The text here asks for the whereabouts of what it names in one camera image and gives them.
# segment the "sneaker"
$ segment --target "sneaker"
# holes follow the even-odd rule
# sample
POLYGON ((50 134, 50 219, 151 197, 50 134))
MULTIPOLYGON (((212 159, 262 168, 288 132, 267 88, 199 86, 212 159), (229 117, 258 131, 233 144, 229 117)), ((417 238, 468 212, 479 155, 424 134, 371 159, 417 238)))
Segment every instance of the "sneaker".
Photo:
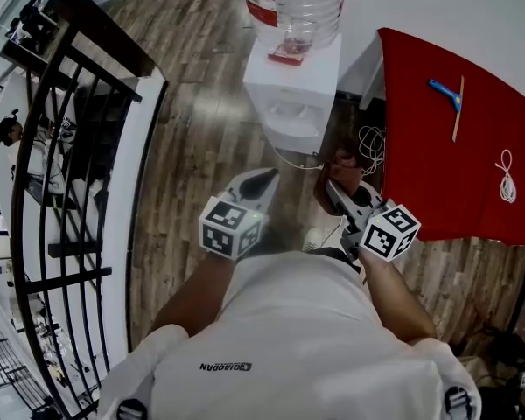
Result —
POLYGON ((304 246, 301 248, 302 252, 311 252, 312 250, 319 249, 323 244, 323 234, 321 230, 312 227, 309 229, 304 238, 304 246))

